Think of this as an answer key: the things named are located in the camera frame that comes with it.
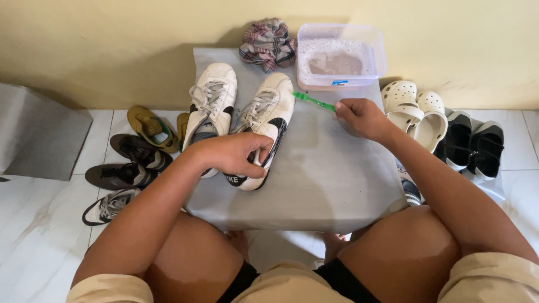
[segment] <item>soapy water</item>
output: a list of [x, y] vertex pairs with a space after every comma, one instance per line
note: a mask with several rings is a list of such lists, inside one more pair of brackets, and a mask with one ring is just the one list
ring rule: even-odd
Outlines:
[[301, 40], [299, 67], [306, 74], [376, 75], [372, 48], [356, 40]]

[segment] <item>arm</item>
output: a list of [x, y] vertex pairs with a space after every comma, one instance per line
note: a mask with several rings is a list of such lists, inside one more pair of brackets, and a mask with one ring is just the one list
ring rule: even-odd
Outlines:
[[463, 256], [504, 252], [539, 264], [533, 248], [490, 197], [391, 123], [372, 101], [343, 99], [335, 109], [338, 119], [399, 159]]
[[82, 260], [72, 287], [96, 274], [143, 273], [161, 250], [185, 199], [205, 170], [264, 177], [266, 171], [250, 164], [247, 157], [260, 148], [263, 161], [272, 145], [269, 137], [241, 133], [190, 146], [108, 224]]

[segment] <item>black shorts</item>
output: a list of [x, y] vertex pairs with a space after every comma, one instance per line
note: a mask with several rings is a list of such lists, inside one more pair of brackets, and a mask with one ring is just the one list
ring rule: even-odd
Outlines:
[[[356, 277], [354, 277], [338, 258], [331, 260], [328, 264], [322, 265], [313, 271], [326, 280], [334, 291], [345, 298], [361, 303], [380, 302]], [[243, 261], [243, 265], [241, 266], [238, 275], [217, 302], [232, 302], [232, 300], [239, 296], [244, 290], [249, 288], [259, 275], [260, 274], [257, 273], [257, 270], [254, 269], [251, 264]]]

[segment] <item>yellow wall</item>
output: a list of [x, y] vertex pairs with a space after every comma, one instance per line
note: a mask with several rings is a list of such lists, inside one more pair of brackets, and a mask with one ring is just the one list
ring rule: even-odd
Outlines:
[[194, 46], [236, 47], [249, 22], [281, 17], [292, 35], [304, 23], [377, 26], [386, 76], [448, 107], [539, 109], [538, 11], [532, 0], [5, 0], [0, 81], [72, 106], [186, 108]]

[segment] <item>white shoelace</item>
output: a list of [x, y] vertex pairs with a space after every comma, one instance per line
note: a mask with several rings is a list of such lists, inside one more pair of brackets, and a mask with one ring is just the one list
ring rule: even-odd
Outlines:
[[268, 91], [260, 92], [254, 97], [251, 105], [240, 113], [241, 124], [236, 128], [234, 133], [241, 131], [241, 128], [258, 126], [260, 124], [260, 117], [266, 113], [266, 110], [269, 109], [272, 104], [275, 104], [275, 97], [275, 93]]
[[[194, 85], [189, 90], [189, 94], [191, 95], [191, 98], [193, 99], [193, 102], [197, 106], [199, 111], [207, 113], [208, 115], [217, 114], [219, 112], [219, 103], [215, 101], [218, 100], [221, 97], [221, 94], [225, 91], [225, 88], [223, 86], [223, 82], [211, 81], [206, 83], [204, 87]], [[194, 96], [194, 92], [196, 89], [201, 92], [201, 99]]]
[[120, 210], [126, 206], [128, 199], [131, 198], [131, 195], [125, 194], [111, 199], [113, 195], [114, 194], [108, 194], [101, 202], [101, 205], [99, 206], [100, 217], [105, 217], [112, 220], [112, 218], [114, 218], [120, 212]]

